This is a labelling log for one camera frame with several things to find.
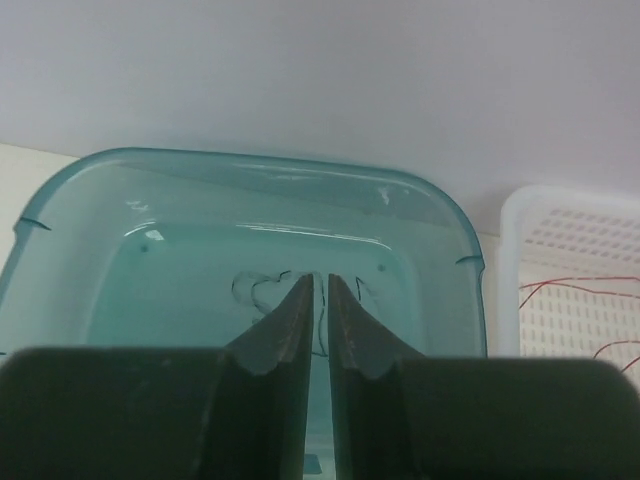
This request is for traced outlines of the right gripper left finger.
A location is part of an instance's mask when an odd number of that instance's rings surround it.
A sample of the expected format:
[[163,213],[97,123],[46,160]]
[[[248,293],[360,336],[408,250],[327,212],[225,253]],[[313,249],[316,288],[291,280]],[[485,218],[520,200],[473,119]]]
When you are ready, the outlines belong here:
[[314,280],[221,348],[24,349],[1,368],[5,479],[299,479]]

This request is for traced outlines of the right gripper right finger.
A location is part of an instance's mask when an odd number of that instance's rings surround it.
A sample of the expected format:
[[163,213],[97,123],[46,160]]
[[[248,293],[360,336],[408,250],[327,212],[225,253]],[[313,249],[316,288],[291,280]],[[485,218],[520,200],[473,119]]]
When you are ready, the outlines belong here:
[[635,479],[639,397],[594,360],[434,358],[328,282],[340,479]]

